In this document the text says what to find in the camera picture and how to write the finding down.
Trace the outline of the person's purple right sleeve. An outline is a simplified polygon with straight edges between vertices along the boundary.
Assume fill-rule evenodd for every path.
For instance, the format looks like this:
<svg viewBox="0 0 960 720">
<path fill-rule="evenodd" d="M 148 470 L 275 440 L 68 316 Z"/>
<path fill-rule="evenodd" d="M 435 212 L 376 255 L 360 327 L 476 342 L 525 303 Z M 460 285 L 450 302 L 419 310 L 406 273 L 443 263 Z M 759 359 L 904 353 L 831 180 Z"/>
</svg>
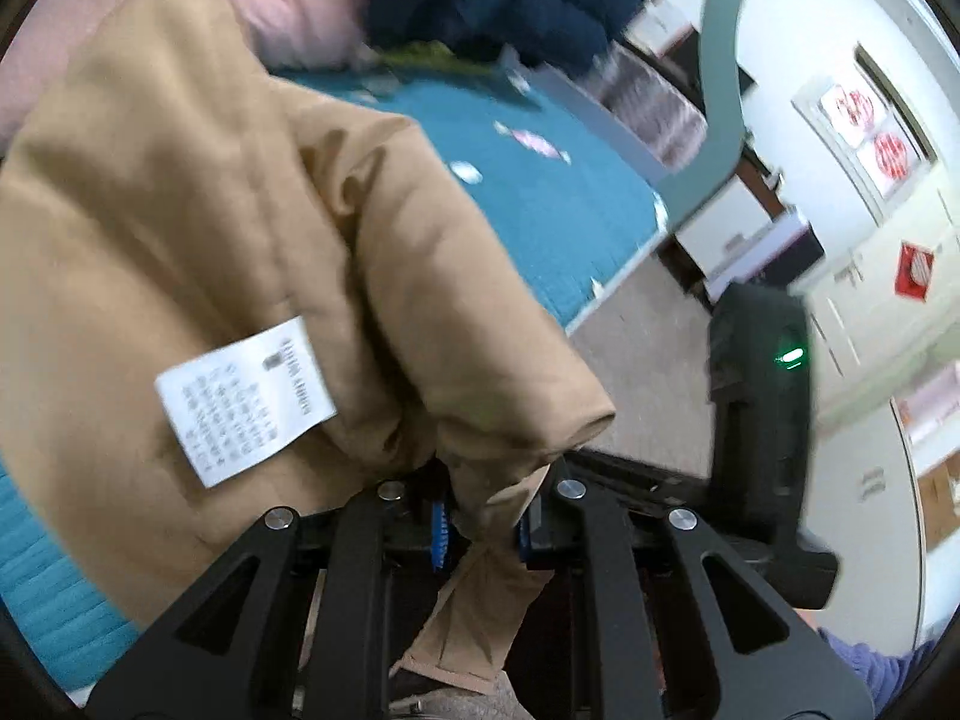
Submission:
<svg viewBox="0 0 960 720">
<path fill-rule="evenodd" d="M 924 642 L 907 655 L 884 655 L 867 644 L 848 644 L 825 628 L 817 629 L 818 635 L 827 642 L 832 651 L 848 665 L 848 668 L 866 684 L 874 704 L 875 715 L 880 715 L 921 667 L 924 658 L 931 655 L 937 642 Z"/>
</svg>

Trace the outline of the pink folded duvet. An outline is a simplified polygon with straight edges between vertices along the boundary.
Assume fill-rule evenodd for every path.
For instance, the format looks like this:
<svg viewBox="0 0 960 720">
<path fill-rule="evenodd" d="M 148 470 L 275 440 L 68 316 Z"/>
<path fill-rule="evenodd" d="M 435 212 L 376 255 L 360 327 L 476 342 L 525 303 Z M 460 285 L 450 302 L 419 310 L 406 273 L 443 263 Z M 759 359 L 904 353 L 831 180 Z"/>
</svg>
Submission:
<svg viewBox="0 0 960 720">
<path fill-rule="evenodd" d="M 70 54 L 124 0 L 37 0 L 2 59 L 2 145 L 8 146 Z M 270 70 L 348 64 L 363 44 L 366 0 L 231 0 Z"/>
</svg>

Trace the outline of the pink patterned cushion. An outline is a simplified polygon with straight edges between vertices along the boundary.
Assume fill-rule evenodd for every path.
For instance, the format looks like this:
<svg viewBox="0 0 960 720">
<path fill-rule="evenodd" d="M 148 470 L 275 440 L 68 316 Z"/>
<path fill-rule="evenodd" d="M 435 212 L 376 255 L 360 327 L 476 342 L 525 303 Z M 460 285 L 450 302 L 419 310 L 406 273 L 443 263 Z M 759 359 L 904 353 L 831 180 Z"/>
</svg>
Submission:
<svg viewBox="0 0 960 720">
<path fill-rule="evenodd" d="M 674 83 L 622 44 L 597 57 L 578 85 L 628 128 L 669 171 L 697 156 L 706 119 Z"/>
</svg>

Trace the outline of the mint green bed frame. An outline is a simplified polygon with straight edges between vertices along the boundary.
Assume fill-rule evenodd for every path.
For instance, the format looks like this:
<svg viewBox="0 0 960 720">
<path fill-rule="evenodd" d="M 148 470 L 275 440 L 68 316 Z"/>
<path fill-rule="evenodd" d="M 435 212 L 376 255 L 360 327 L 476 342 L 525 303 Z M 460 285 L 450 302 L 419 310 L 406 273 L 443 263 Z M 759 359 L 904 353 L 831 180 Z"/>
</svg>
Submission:
<svg viewBox="0 0 960 720">
<path fill-rule="evenodd" d="M 698 153 L 656 185 L 667 229 L 675 232 L 734 176 L 747 140 L 737 62 L 743 0 L 704 0 L 698 70 L 706 133 Z"/>
</svg>

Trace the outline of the white cabinet with drawer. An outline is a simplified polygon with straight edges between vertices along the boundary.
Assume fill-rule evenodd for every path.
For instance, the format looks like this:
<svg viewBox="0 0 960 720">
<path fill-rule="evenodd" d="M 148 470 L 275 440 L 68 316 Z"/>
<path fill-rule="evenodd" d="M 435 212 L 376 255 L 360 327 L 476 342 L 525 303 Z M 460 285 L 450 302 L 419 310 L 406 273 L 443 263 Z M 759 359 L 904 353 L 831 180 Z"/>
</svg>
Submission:
<svg viewBox="0 0 960 720">
<path fill-rule="evenodd" d="M 675 236 L 698 271 L 695 286 L 716 304 L 732 283 L 789 288 L 825 257 L 812 223 L 776 195 L 732 179 Z"/>
</svg>

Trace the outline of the white care label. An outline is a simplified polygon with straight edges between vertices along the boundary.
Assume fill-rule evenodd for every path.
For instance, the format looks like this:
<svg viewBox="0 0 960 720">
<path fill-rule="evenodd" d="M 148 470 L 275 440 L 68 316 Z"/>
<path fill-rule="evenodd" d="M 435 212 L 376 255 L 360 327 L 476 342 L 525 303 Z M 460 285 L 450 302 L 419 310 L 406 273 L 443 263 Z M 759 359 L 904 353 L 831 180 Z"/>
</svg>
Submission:
<svg viewBox="0 0 960 720">
<path fill-rule="evenodd" d="M 206 489 L 337 414 L 299 317 L 167 369 L 155 390 Z"/>
</svg>

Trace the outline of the red paper decoration on door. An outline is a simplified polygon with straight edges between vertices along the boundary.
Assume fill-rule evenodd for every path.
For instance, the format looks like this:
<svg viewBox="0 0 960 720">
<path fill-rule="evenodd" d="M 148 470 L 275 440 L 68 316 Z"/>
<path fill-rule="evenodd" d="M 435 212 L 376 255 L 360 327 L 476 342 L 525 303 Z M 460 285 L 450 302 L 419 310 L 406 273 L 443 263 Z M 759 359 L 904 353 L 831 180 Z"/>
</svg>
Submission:
<svg viewBox="0 0 960 720">
<path fill-rule="evenodd" d="M 895 294 L 900 298 L 924 302 L 931 289 L 934 252 L 903 242 L 896 266 Z"/>
</svg>

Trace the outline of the window with red decorations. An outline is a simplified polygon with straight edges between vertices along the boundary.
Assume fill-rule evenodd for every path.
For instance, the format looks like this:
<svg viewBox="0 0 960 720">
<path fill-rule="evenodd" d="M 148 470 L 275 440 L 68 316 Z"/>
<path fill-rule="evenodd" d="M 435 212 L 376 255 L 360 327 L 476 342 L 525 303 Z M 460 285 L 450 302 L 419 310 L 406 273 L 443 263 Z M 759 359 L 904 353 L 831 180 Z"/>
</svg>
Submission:
<svg viewBox="0 0 960 720">
<path fill-rule="evenodd" d="M 911 107 L 862 44 L 846 68 L 804 86 L 793 108 L 841 167 L 877 226 L 939 163 Z"/>
</svg>

